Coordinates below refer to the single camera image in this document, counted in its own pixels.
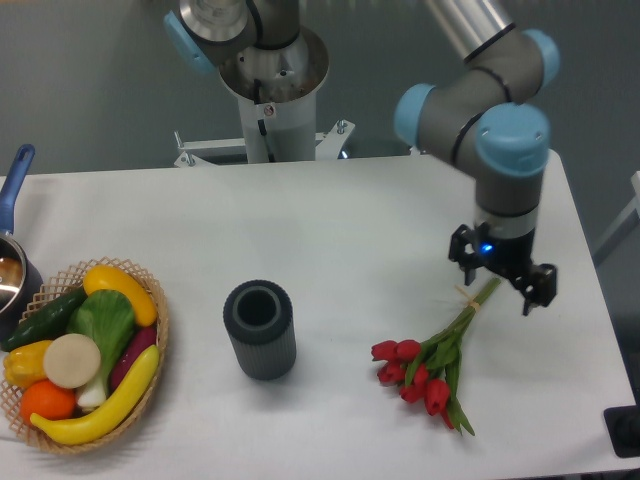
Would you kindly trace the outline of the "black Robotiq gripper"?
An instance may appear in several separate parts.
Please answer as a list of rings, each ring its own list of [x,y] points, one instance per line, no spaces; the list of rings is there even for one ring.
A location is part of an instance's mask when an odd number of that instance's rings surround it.
[[[451,235],[448,258],[464,273],[464,284],[471,285],[476,270],[483,266],[510,280],[521,293],[522,315],[536,307],[548,307],[557,294],[558,270],[553,264],[534,264],[531,260],[535,230],[514,238],[499,238],[483,223],[474,230],[460,225]]]

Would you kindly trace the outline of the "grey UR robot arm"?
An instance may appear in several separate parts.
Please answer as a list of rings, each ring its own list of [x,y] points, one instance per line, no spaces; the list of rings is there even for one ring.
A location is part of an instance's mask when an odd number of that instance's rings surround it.
[[[322,40],[296,1],[182,1],[164,17],[179,55],[217,72],[236,97],[252,163],[313,160],[315,96],[328,74]],[[396,135],[473,178],[471,226],[452,235],[450,259],[472,281],[479,268],[508,280],[526,308],[556,296],[557,270],[531,253],[550,125],[530,99],[558,73],[554,41],[519,30],[496,1],[432,1],[429,9],[464,61],[454,84],[418,84],[400,98]]]

